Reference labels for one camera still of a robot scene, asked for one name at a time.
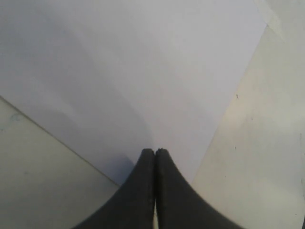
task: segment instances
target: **white table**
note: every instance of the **white table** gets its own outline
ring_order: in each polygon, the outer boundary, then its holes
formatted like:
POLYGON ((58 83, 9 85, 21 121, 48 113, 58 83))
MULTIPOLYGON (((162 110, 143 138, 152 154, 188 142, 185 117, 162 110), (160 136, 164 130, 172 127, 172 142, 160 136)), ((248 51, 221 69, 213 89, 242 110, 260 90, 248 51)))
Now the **white table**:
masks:
MULTIPOLYGON (((192 186, 245 228, 300 229, 305 3, 268 2, 284 36, 266 28, 192 186)), ((71 228, 118 188, 3 100, 0 146, 0 228, 71 228)))

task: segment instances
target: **white paper sheet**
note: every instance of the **white paper sheet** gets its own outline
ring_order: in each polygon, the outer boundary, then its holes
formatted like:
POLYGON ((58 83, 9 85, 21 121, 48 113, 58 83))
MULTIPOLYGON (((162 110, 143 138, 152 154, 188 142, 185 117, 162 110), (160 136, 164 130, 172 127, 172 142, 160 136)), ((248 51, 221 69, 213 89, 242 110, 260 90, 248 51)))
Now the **white paper sheet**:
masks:
POLYGON ((119 184, 145 147, 191 180, 264 28, 252 0, 2 0, 0 95, 119 184))

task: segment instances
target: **white paper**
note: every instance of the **white paper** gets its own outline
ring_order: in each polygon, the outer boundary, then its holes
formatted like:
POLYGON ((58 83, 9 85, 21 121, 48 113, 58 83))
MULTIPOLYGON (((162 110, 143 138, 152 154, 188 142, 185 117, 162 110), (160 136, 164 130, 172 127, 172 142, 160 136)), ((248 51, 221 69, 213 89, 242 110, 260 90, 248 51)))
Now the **white paper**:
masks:
POLYGON ((121 184, 192 180, 265 28, 252 0, 2 0, 0 95, 121 184))

